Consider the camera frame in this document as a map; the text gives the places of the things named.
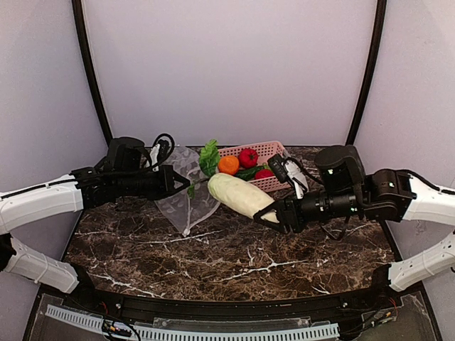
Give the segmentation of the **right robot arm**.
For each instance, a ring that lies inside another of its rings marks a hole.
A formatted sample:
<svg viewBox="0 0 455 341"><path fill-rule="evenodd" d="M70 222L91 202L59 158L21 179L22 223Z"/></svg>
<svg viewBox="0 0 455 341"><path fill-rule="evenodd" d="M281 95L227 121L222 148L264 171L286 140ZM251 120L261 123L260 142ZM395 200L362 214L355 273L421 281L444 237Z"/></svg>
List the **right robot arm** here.
<svg viewBox="0 0 455 341"><path fill-rule="evenodd" d="M278 180L294 186L294 195L257 211L253 219L281 233L302 232L308 223L352 216L378 222L423 220L454 224L454 190L440 188L414 171L383 168L368 175L354 146L330 146L314 163L322 188L310 191L309 173L300 162L279 154L268 165Z"/></svg>

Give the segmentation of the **clear zip top bag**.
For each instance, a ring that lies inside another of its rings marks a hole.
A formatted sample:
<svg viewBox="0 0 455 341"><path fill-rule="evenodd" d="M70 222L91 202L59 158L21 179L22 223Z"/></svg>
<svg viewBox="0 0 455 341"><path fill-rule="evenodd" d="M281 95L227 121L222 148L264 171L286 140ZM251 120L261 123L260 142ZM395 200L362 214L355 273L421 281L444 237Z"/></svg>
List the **clear zip top bag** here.
<svg viewBox="0 0 455 341"><path fill-rule="evenodd" d="M208 191L208 180L200 170L196 151L177 146L165 164L173 166L179 175L190 181L190 185L171 197L157 200L156 206L186 237L193 227L213 215L220 203Z"/></svg>

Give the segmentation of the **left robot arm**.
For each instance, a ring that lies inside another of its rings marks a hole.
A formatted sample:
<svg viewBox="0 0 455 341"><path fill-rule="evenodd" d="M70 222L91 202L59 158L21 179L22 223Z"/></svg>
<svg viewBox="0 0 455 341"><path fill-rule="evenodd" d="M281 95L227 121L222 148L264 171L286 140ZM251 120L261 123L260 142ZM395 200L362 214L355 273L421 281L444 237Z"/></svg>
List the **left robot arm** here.
<svg viewBox="0 0 455 341"><path fill-rule="evenodd" d="M91 289L84 269L27 247L11 232L31 222L99 207L121 197L156 201L181 192L191 182L166 164L174 149L175 142L166 133L160 134L151 148L136 138L114 138L107 155L93 167L1 194L1 270L63 293Z"/></svg>

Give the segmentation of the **white toy radish with leaves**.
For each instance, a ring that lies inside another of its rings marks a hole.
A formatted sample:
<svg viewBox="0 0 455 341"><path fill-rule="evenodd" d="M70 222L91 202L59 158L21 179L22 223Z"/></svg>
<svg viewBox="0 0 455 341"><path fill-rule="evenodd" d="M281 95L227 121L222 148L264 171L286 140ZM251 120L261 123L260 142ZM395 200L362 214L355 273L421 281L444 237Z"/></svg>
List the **white toy radish with leaves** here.
<svg viewBox="0 0 455 341"><path fill-rule="evenodd" d="M218 142L211 139L200 150L199 168L205 176L201 182L208 182L208 192L218 202L250 219L274 202L257 186L234 175L216 172L220 161Z"/></svg>

